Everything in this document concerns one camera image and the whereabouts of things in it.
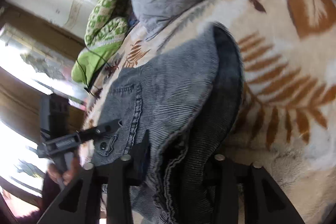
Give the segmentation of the person's left hand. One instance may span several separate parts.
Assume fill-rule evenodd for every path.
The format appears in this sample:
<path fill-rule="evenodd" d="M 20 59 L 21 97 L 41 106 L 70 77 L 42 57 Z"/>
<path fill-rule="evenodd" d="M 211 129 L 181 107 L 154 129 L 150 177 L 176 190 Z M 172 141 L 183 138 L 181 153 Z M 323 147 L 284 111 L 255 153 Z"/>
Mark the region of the person's left hand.
<path fill-rule="evenodd" d="M 81 170 L 81 165 L 80 165 L 80 159 L 78 158 L 78 155 L 74 155 L 70 167 L 66 172 L 63 174 L 59 173 L 58 169 L 56 168 L 55 164 L 50 164 L 47 173 L 51 180 L 58 184 L 59 182 L 63 182 L 64 185 L 68 185 L 73 178 L 76 177 L 76 175 L 79 173 Z"/>

